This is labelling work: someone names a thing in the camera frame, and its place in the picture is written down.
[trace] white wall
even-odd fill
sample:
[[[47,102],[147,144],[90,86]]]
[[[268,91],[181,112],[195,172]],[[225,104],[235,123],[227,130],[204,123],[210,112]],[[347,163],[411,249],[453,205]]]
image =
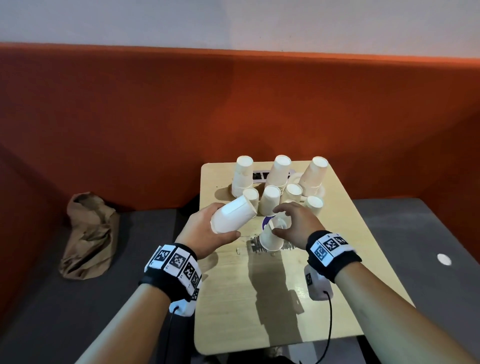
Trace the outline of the white wall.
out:
[[[480,57],[480,0],[0,0],[0,41]]]

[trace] light wood tabletop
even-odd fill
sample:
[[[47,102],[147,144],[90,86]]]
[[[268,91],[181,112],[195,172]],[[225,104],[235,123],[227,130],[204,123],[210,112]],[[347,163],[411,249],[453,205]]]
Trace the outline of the light wood tabletop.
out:
[[[293,161],[292,168],[303,172],[309,162]],[[253,169],[269,170],[272,164],[255,162]],[[234,199],[229,192],[234,169],[235,163],[202,166],[200,208]],[[331,166],[323,186],[326,193],[319,219],[325,228],[341,234],[369,270],[412,303]],[[204,281],[197,301],[194,340],[202,354],[328,337],[328,301],[312,301],[308,295],[303,273],[307,253],[298,248],[278,252],[252,248],[251,238],[261,233],[263,219],[257,216],[250,220],[240,229],[240,238],[199,262]],[[335,284],[332,288],[332,338],[361,335],[347,301]]]

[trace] brown paper bag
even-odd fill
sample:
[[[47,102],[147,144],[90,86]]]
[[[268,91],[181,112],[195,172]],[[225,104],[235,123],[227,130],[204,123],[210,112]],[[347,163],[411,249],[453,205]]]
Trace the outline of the brown paper bag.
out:
[[[117,249],[119,215],[90,192],[75,194],[67,205],[72,233],[60,262],[64,278],[89,279],[102,275]]]

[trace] purple circular label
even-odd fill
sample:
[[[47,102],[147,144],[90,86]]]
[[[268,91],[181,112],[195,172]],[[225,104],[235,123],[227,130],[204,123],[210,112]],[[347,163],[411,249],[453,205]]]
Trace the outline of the purple circular label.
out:
[[[265,225],[268,224],[268,222],[273,219],[273,216],[266,216],[264,220],[262,221],[262,230],[265,229]]]

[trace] black wristband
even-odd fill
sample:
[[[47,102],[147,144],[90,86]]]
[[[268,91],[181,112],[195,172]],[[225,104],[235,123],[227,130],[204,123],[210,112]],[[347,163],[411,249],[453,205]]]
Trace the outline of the black wristband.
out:
[[[341,251],[336,256],[333,256],[337,248]],[[335,283],[336,275],[344,267],[353,262],[361,262],[361,258],[343,238],[327,230],[312,233],[308,237],[306,250],[309,255],[308,264],[333,283]]]
[[[159,288],[172,302],[183,299],[189,302],[201,279],[195,252],[183,244],[173,243],[157,248],[139,284]]]

